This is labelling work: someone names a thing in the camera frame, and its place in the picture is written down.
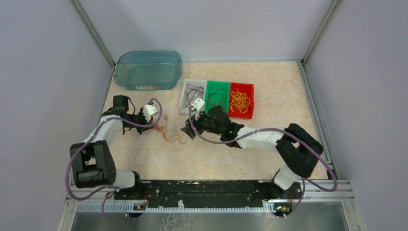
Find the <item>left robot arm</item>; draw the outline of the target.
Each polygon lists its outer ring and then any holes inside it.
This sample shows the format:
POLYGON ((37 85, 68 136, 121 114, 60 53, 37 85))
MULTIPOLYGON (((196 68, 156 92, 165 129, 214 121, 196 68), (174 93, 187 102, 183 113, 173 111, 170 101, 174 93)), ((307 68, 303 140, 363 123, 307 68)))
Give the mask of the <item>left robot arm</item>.
POLYGON ((70 162, 67 174, 73 176, 78 188, 111 186, 125 189, 132 199, 143 196, 144 186, 134 171, 119 170, 113 160, 110 145, 119 133, 135 129, 139 134, 153 129, 159 121, 154 115, 162 116, 162 106, 156 98, 151 98, 139 110, 125 95, 113 97, 113 105, 105 111, 94 131, 81 143, 70 147, 70 162))

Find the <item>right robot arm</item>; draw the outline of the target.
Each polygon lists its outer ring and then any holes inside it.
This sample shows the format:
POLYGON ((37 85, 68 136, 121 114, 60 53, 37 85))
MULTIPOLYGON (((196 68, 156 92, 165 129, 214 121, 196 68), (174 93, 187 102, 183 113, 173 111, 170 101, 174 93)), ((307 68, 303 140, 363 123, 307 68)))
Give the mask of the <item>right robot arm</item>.
POLYGON ((220 136, 218 144, 246 149, 257 148, 277 152, 285 165, 272 180, 271 193, 284 198, 297 180, 309 178, 323 153, 323 146, 300 125, 291 123, 284 130, 251 128, 230 120, 220 106, 208 112, 191 110, 181 131, 191 139, 203 132, 220 136))

